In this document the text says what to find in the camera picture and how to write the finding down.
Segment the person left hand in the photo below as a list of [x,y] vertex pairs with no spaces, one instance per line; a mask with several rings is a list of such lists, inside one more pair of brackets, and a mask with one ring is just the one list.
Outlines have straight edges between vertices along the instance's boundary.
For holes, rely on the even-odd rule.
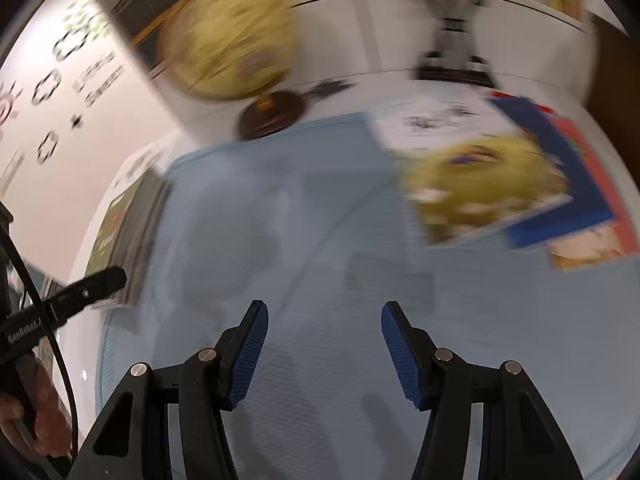
[[60,397],[51,382],[51,377],[41,362],[34,359],[27,381],[35,393],[35,437],[33,445],[27,445],[15,428],[14,422],[24,416],[21,402],[1,393],[1,431],[11,445],[31,462],[36,455],[63,457],[70,455],[72,430],[61,408]]

